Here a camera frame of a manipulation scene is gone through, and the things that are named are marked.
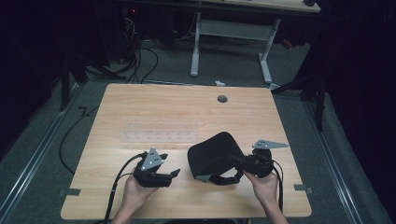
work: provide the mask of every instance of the cable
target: cable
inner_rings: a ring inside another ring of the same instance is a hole
[[[134,65],[134,72],[125,80],[125,83],[128,83],[131,80],[132,77],[133,78],[136,77],[136,79],[137,79],[137,74],[136,74],[137,73],[137,69],[140,67],[140,62],[142,61],[142,55],[141,55],[141,52],[140,52],[140,46],[141,46],[141,42],[139,42],[139,48],[138,48],[138,53],[139,53],[138,64],[137,64],[137,66],[136,66],[136,64]]]
[[[80,121],[82,121],[84,118],[88,117],[93,111],[95,111],[97,108],[99,108],[99,105],[96,106],[94,109],[90,110],[87,114],[83,115],[81,118],[79,118],[66,132],[66,134],[64,135],[64,138],[61,141],[61,144],[59,145],[59,159],[61,160],[62,165],[64,166],[64,168],[66,168],[67,171],[69,171],[72,175],[75,174],[75,171],[73,171],[65,162],[64,162],[64,157],[62,155],[62,150],[63,150],[63,146],[64,146],[64,141],[67,137],[67,135],[70,134],[70,132],[76,127],[76,125],[79,124]]]
[[[147,74],[145,74],[143,77],[142,77],[142,80],[140,80],[140,84],[143,84],[143,81],[145,80],[145,78],[152,72],[152,71],[154,71],[154,69],[157,67],[157,65],[158,65],[158,55],[154,52],[154,51],[152,51],[151,49],[146,49],[146,50],[148,50],[148,51],[150,51],[151,53],[153,53],[154,54],[154,56],[155,56],[155,58],[156,58],[156,62],[155,62],[155,64],[154,64],[154,66],[151,68],[151,70],[147,73]]]
[[[276,175],[277,175],[277,179],[278,179],[278,181],[279,181],[279,199],[278,199],[278,205],[279,205],[279,208],[280,208],[280,211],[281,212],[283,212],[283,169],[282,169],[282,167],[279,165],[279,163],[277,163],[277,161],[273,161],[273,162],[275,162],[278,166],[279,166],[279,168],[280,168],[280,171],[281,171],[281,173],[282,173],[282,177],[279,175],[279,171],[275,168],[275,166],[273,165],[273,169],[274,169],[274,171],[275,171],[275,173],[276,173]]]
[[[113,183],[113,187],[111,188],[110,196],[108,198],[108,205],[107,205],[105,221],[104,221],[105,224],[107,224],[108,219],[110,217],[111,207],[113,206],[114,195],[116,194],[116,189],[117,189],[117,185],[118,185],[119,180],[125,175],[130,175],[130,174],[123,175],[122,174],[123,170],[126,168],[126,166],[131,161],[133,161],[133,160],[135,160],[136,158],[139,158],[139,157],[143,158],[143,156],[144,156],[144,153],[140,153],[140,154],[137,154],[137,155],[133,156],[131,159],[129,159],[127,162],[125,162],[125,164],[122,166],[122,168],[120,169],[119,173],[117,174],[117,177],[116,177],[116,179],[114,180],[114,183]]]
[[[175,42],[177,42],[178,40],[184,40],[184,39],[188,39],[188,38],[191,38],[191,37],[195,36],[195,35],[190,35],[190,36],[187,36],[187,35],[189,35],[189,34],[191,33],[192,27],[193,27],[194,24],[195,24],[195,18],[196,18],[196,16],[197,16],[197,12],[194,13],[194,17],[192,18],[192,22],[191,22],[191,26],[190,26],[189,31],[188,31],[185,35],[183,35],[181,38],[179,38],[179,39],[174,39]]]

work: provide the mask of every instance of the wooden table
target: wooden table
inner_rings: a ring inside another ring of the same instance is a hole
[[[228,101],[220,103],[220,95]],[[188,149],[220,132],[230,133],[246,155],[260,139],[288,143],[268,89],[110,84],[70,186],[80,193],[66,196],[62,218],[103,218],[121,166],[151,147],[168,154],[159,174],[181,171],[169,188],[151,195],[135,218],[264,217],[244,176],[231,186],[193,179]],[[284,171],[285,216],[309,216],[311,207],[305,192],[294,189],[303,183],[290,148],[272,149],[272,154]],[[224,176],[234,172],[232,169]],[[119,182],[111,217],[120,206],[125,179]]]

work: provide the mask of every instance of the black cable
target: black cable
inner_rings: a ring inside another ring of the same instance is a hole
[[[76,125],[79,124],[80,121],[82,121],[84,118],[88,117],[93,111],[95,111],[97,108],[99,108],[99,105],[96,106],[94,109],[90,110],[87,114],[83,115],[81,118],[79,118],[66,132],[66,134],[64,135],[64,138],[62,138],[61,144],[59,145],[59,159],[61,160],[62,165],[64,166],[64,168],[66,168],[67,171],[69,171],[72,175],[75,173],[75,171],[73,171],[65,162],[64,162],[64,157],[62,155],[62,150],[63,150],[63,146],[64,146],[64,141],[67,137],[67,135],[70,134],[70,132],[76,127]]]
[[[126,168],[126,166],[131,161],[133,161],[134,159],[139,158],[139,157],[143,158],[144,155],[145,155],[144,153],[140,153],[140,154],[137,154],[137,155],[133,156],[131,159],[129,159],[127,162],[125,162],[125,164],[122,166],[122,168],[120,169],[119,173],[117,174],[117,177],[116,177],[116,179],[114,180],[114,183],[113,183],[113,187],[111,188],[110,196],[108,198],[108,205],[107,205],[105,221],[104,221],[105,224],[107,224],[108,219],[110,217],[111,207],[113,206],[114,195],[116,194],[116,189],[117,189],[118,182],[123,176],[125,176],[125,175],[122,175],[123,170]]]
[[[204,44],[204,43],[201,43],[201,42],[203,42],[203,41],[200,41],[200,47],[202,48],[202,49],[218,49],[219,47],[221,47],[222,46],[222,44],[223,44],[223,38],[221,38],[221,37],[219,37],[219,36],[210,36],[210,37],[206,37],[206,38],[202,38],[202,40],[210,40],[210,39],[217,39],[218,41],[219,41],[219,43],[218,43],[218,45],[217,46],[215,46],[214,48],[205,48],[202,44]]]
[[[143,81],[145,80],[145,78],[146,78],[152,71],[154,71],[154,69],[157,67],[157,64],[158,64],[158,55],[157,55],[154,51],[152,51],[151,49],[145,49],[145,50],[148,50],[148,51],[150,51],[151,53],[154,54],[154,56],[155,56],[155,58],[156,58],[156,62],[155,62],[155,64],[154,64],[154,66],[151,68],[151,70],[150,70],[147,74],[145,74],[145,75],[142,77],[142,80],[140,80],[140,84],[143,84]]]
[[[279,163],[277,163],[276,161],[274,161],[280,168],[282,176],[279,175],[279,171],[275,168],[275,166],[273,166],[273,169],[277,175],[277,179],[279,181],[279,199],[278,199],[278,205],[280,208],[280,211],[283,212],[283,169],[282,167],[279,165]]]
[[[139,69],[139,67],[140,67],[140,63],[141,63],[141,61],[142,61],[142,55],[141,55],[141,52],[140,52],[140,46],[141,46],[141,42],[139,42],[140,44],[139,44],[139,48],[138,48],[138,55],[139,55],[139,58],[138,58],[138,63],[137,63],[137,66],[136,66],[136,64],[134,65],[134,72],[126,79],[126,81],[125,81],[125,83],[128,83],[130,80],[131,80],[131,78],[133,77],[136,77],[137,78],[137,69]]]

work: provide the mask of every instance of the metal bracket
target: metal bracket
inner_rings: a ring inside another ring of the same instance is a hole
[[[158,154],[157,150],[155,150],[155,147],[152,147],[149,152],[148,155],[145,159],[145,161],[143,162],[142,165],[142,171],[156,167],[156,166],[160,166],[163,164],[163,158],[161,158],[161,156]]]
[[[288,146],[289,146],[288,144],[271,142],[266,140],[259,140],[257,141],[257,143],[253,145],[254,148],[259,148],[259,149],[270,149],[270,148],[288,147]]]

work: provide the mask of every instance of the dark background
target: dark background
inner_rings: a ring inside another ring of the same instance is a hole
[[[390,184],[396,169],[392,144],[396,127],[392,113],[396,76],[395,1],[318,3],[321,15],[345,20],[317,23],[285,18],[276,43],[287,39],[292,45],[312,44],[296,79],[308,75],[318,78],[298,88],[313,92],[311,97],[315,98],[321,78],[326,76],[327,92],[346,136],[380,201],[395,220],[396,195]],[[124,57],[112,52],[125,46],[111,38],[115,36],[117,40],[122,31],[118,8],[108,9],[114,13],[105,13],[90,4],[62,5],[60,14],[56,14],[64,22],[60,24],[52,19],[58,11],[53,11],[53,5],[44,1],[3,1],[0,7],[1,158],[29,118],[50,98],[53,83],[62,73],[62,59],[70,51],[65,46],[102,65]],[[139,7],[138,12],[147,19],[139,23],[141,33],[169,45],[177,35],[174,30],[184,34],[193,16],[192,12],[163,8]],[[60,29],[69,33],[71,46],[61,38]]]

